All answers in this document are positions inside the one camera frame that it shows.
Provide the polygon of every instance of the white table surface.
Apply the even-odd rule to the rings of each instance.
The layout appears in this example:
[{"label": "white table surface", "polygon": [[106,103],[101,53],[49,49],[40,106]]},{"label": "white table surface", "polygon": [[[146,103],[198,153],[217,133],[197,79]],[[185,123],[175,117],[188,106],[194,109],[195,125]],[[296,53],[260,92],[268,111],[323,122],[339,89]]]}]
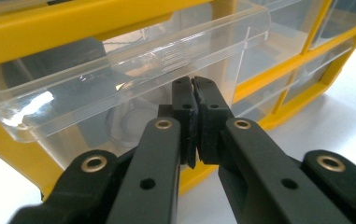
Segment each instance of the white table surface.
[{"label": "white table surface", "polygon": [[[327,92],[269,134],[298,160],[309,150],[328,149],[356,163],[356,50]],[[38,189],[0,160],[0,223],[36,203]],[[179,197],[178,223],[235,223],[217,172]]]}]

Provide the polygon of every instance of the transparent plastic drawer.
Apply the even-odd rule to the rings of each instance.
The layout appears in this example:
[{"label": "transparent plastic drawer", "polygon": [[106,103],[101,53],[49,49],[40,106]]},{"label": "transparent plastic drawer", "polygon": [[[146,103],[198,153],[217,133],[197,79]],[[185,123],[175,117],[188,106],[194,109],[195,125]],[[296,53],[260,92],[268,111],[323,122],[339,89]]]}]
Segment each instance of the transparent plastic drawer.
[{"label": "transparent plastic drawer", "polygon": [[299,54],[319,13],[320,0],[251,0],[270,11],[267,41],[245,52],[238,83]]},{"label": "transparent plastic drawer", "polygon": [[271,114],[280,94],[287,90],[291,73],[259,89],[241,101],[233,104],[232,111],[236,117],[259,121]]},{"label": "transparent plastic drawer", "polygon": [[318,83],[329,65],[353,48],[353,40],[348,40],[334,49],[325,52],[310,63],[303,65],[296,74],[296,83],[290,87],[285,102]]},{"label": "transparent plastic drawer", "polygon": [[316,48],[355,26],[356,0],[334,0],[314,38],[312,48]]},{"label": "transparent plastic drawer", "polygon": [[179,77],[211,78],[231,103],[244,52],[266,40],[269,25],[264,7],[214,1],[103,42],[87,38],[0,64],[0,122],[62,167],[91,148],[120,155],[137,145],[158,105],[171,102]]},{"label": "transparent plastic drawer", "polygon": [[0,0],[0,14],[10,11],[22,10],[26,8],[42,7],[47,4],[52,5],[58,0]]}]

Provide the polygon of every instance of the bolt hole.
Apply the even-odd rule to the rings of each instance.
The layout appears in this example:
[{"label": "bolt hole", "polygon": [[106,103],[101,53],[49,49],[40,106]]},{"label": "bolt hole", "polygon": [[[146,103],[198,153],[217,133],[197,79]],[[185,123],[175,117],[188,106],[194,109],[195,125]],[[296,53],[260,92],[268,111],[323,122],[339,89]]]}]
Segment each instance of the bolt hole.
[{"label": "bolt hole", "polygon": [[155,123],[155,127],[158,129],[168,129],[172,127],[172,122],[166,119],[162,119]]},{"label": "bolt hole", "polygon": [[155,181],[151,178],[143,179],[140,181],[140,188],[146,189],[153,189],[155,187]]},{"label": "bolt hole", "polygon": [[332,167],[338,167],[338,163],[330,159],[323,159],[322,161]]},{"label": "bolt hole", "polygon": [[166,121],[160,121],[160,123],[158,123],[158,125],[160,125],[160,127],[166,127],[169,125],[169,123]]},{"label": "bolt hole", "polygon": [[234,126],[236,126],[238,129],[249,129],[250,123],[245,120],[237,120],[234,122]]},{"label": "bolt hole", "polygon": [[332,156],[318,156],[317,162],[321,167],[329,171],[344,172],[346,170],[346,166],[344,165],[344,163]]},{"label": "bolt hole", "polygon": [[101,160],[99,160],[99,159],[93,159],[93,160],[91,160],[91,161],[88,161],[88,166],[89,167],[96,167],[96,166],[98,166],[98,165],[100,165],[102,163],[102,161]]},{"label": "bolt hole", "polygon": [[287,189],[298,189],[299,188],[297,183],[289,178],[282,179],[280,182],[282,183],[283,187],[285,187]]},{"label": "bolt hole", "polygon": [[93,173],[102,170],[107,164],[107,159],[101,155],[94,155],[87,158],[81,164],[81,170],[86,173]]}]

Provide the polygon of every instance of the metal screw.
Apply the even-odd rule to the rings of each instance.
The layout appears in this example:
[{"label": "metal screw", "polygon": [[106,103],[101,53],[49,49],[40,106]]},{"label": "metal screw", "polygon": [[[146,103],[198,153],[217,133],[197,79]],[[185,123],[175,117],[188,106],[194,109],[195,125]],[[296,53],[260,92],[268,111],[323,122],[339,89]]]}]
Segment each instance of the metal screw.
[{"label": "metal screw", "polygon": [[317,162],[321,167],[333,172],[343,172],[346,170],[344,163],[335,157],[318,156]]},{"label": "metal screw", "polygon": [[234,126],[239,129],[249,129],[251,124],[247,122],[246,120],[239,119],[234,122]]},{"label": "metal screw", "polygon": [[167,119],[161,119],[155,123],[155,127],[158,129],[168,129],[172,127],[172,122]]},{"label": "metal screw", "polygon": [[91,156],[81,164],[81,170],[87,173],[94,173],[102,170],[106,164],[107,159],[104,156]]}]

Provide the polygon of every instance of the black plastic bracket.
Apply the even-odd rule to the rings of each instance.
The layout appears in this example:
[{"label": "black plastic bracket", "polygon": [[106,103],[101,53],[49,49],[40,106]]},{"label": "black plastic bracket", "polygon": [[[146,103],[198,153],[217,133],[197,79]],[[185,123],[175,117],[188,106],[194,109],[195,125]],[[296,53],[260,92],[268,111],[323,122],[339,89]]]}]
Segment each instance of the black plastic bracket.
[{"label": "black plastic bracket", "polygon": [[21,209],[10,223],[105,222],[121,181],[116,177],[118,165],[118,159],[107,151],[81,154],[44,203]]},{"label": "black plastic bracket", "polygon": [[109,213],[107,223],[175,223],[180,164],[180,124],[151,120]]},{"label": "black plastic bracket", "polygon": [[349,223],[256,122],[228,119],[226,132],[237,170],[219,176],[239,223]]}]

